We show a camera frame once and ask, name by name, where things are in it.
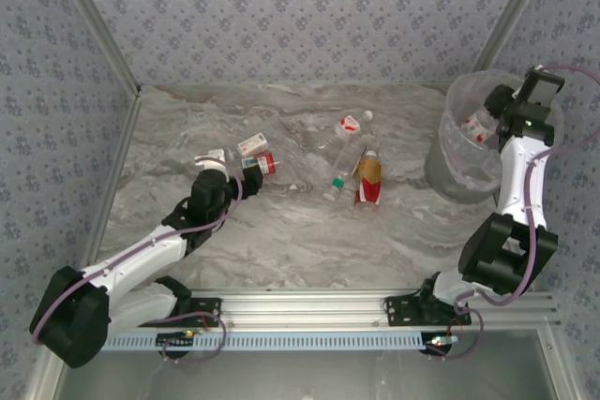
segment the clear plastic bucket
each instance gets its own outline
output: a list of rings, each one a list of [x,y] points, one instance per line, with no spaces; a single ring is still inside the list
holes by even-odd
[[[506,84],[517,89],[522,83],[521,78],[495,69],[462,75],[452,83],[425,163],[427,181],[439,194],[459,203],[477,203],[500,188],[500,153],[473,142],[459,125],[484,104],[496,86]],[[563,140],[560,108],[552,108],[547,121],[555,127],[557,145]]]

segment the small box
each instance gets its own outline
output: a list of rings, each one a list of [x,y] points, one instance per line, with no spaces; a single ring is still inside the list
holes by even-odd
[[[252,138],[237,144],[237,150],[241,156],[254,156],[264,152],[269,148],[269,143],[266,141],[263,133],[258,133]]]
[[[262,175],[269,175],[275,173],[275,165],[277,163],[273,160],[273,155],[270,153],[242,158],[242,169],[249,168],[255,164],[258,164],[261,168]]]

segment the floor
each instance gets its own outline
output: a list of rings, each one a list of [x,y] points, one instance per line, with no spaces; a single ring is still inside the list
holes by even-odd
[[[493,207],[454,204],[425,180],[443,101],[418,85],[144,86],[98,258],[134,244],[189,195],[194,156],[262,131],[277,173],[164,274],[190,288],[416,288],[456,266]],[[334,204],[323,200],[335,152],[316,147],[336,120],[365,109],[382,162],[375,213],[353,209],[355,186]]]

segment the metal frame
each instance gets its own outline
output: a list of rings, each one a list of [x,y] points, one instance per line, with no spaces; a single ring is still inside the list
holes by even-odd
[[[90,236],[85,245],[85,249],[82,253],[82,260],[80,267],[87,267],[91,263],[96,261],[102,238],[104,237],[104,231],[106,225],[109,222],[109,215],[113,207],[114,195],[116,194],[117,184],[119,177],[121,176],[121,170],[125,165],[125,158],[128,155],[129,144],[133,136],[133,130],[140,114],[140,107],[142,103],[138,95],[131,99],[129,110],[125,118],[124,126],[117,143],[116,152],[114,154],[114,160],[108,174],[108,179],[102,192],[100,199],[100,205],[98,206],[96,216],[94,217],[94,223],[90,231]]]
[[[506,0],[500,16],[494,23],[485,44],[471,67],[471,72],[489,69],[517,25],[530,0]]]
[[[157,333],[124,333],[107,341],[102,351],[157,351]],[[419,332],[231,332],[223,351],[325,351],[325,350],[424,350]],[[167,351],[213,350],[222,334],[218,329],[197,333],[191,339],[173,339]]]
[[[436,327],[389,327],[383,299],[411,292],[408,289],[199,289],[194,297],[219,297],[223,300],[221,317],[234,333],[278,336],[307,332],[343,336],[393,336],[398,332],[439,331]],[[495,308],[481,299],[470,307],[479,309],[487,330],[535,330],[546,359],[548,372],[559,399],[584,399],[578,375],[562,331],[552,295],[531,292],[505,308]],[[476,330],[474,324],[466,330]],[[174,329],[138,328],[137,336]],[[42,349],[32,376],[27,400],[50,400],[59,392],[64,364],[47,349]]]
[[[98,7],[93,0],[73,0],[87,22],[92,34],[96,37],[97,43],[104,51],[106,58],[111,63],[114,73],[123,84],[127,93],[135,95],[138,91],[138,85],[128,63],[121,53],[119,46],[114,40],[109,27],[104,22]]]

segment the glass panel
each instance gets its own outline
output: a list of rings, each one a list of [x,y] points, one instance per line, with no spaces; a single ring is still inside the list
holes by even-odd
[[[461,341],[465,348],[473,339]],[[58,400],[553,399],[536,332],[489,332],[465,360],[414,351],[223,352],[164,364],[152,352],[103,352],[67,370]]]

